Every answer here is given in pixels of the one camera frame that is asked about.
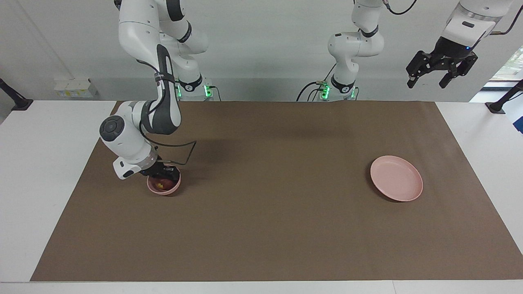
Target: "brown tabletop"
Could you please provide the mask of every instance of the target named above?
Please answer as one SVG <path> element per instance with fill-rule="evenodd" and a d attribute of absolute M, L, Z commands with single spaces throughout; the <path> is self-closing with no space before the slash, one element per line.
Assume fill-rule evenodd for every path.
<path fill-rule="evenodd" d="M 523 279 L 523 257 L 434 103 L 180 103 L 198 140 L 175 197 L 119 180 L 101 142 L 33 281 Z M 183 161 L 188 149 L 160 148 Z M 391 201 L 369 168 L 420 171 Z"/>

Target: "power outlet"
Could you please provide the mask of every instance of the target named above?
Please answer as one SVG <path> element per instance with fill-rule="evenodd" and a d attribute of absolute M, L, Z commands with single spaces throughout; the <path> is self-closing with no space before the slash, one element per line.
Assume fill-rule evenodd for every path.
<path fill-rule="evenodd" d="M 98 90 L 88 78 L 56 81 L 54 91 L 62 98 L 94 98 L 98 94 Z"/>

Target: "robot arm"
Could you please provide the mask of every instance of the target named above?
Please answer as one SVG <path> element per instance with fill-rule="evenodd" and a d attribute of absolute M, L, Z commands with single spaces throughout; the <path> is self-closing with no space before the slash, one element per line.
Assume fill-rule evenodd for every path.
<path fill-rule="evenodd" d="M 477 60 L 473 52 L 497 23 L 508 13 L 513 0 L 461 0 L 431 53 L 418 51 L 407 66 L 413 88 L 419 77 L 436 70 L 446 70 L 440 81 L 445 88 L 458 76 L 465 76 Z"/>
<path fill-rule="evenodd" d="M 337 33 L 329 39 L 329 53 L 336 59 L 336 70 L 329 81 L 330 100 L 350 95 L 359 71 L 353 58 L 376 56 L 383 50 L 383 36 L 378 31 L 382 7 L 382 0 L 356 0 L 352 20 L 359 30 Z"/>
<path fill-rule="evenodd" d="M 202 80 L 196 61 L 182 54 L 205 52 L 207 37 L 192 30 L 190 23 L 184 20 L 179 0 L 116 0 L 115 4 L 120 9 L 120 44 L 138 62 L 153 69 L 158 98 L 123 103 L 115 115 L 103 121 L 100 137 L 118 155 L 113 167 L 120 179 L 139 172 L 176 183 L 178 169 L 161 163 L 156 148 L 143 134 L 169 135 L 180 126 L 175 82 L 182 76 Z"/>

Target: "green indicator light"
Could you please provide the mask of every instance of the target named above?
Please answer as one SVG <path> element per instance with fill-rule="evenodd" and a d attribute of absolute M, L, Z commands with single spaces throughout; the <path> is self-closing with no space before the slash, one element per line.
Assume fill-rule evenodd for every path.
<path fill-rule="evenodd" d="M 207 85 L 204 85 L 203 88 L 205 89 L 205 96 L 207 96 L 207 98 L 211 97 L 212 96 L 212 90 L 209 89 L 209 87 Z"/>
<path fill-rule="evenodd" d="M 327 100 L 328 99 L 328 94 L 329 94 L 330 91 L 331 91 L 331 87 L 328 86 L 328 85 L 325 85 L 325 88 L 323 89 L 323 92 L 322 92 L 322 99 L 323 100 Z"/>

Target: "black clamp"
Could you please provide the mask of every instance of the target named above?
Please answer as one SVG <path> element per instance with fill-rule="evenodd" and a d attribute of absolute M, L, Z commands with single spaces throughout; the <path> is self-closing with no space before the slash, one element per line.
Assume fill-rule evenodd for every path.
<path fill-rule="evenodd" d="M 148 169 L 140 171 L 144 176 L 151 176 L 153 178 L 166 178 L 177 183 L 180 180 L 180 170 L 176 166 L 167 166 L 160 162 L 162 158 L 158 156 L 157 161 Z"/>
<path fill-rule="evenodd" d="M 452 79 L 468 74 L 477 59 L 474 52 L 465 58 L 450 58 L 442 54 L 418 51 L 406 68 L 410 77 L 407 86 L 412 89 L 419 77 L 425 74 L 433 71 L 447 71 L 439 82 L 441 88 L 446 88 Z"/>

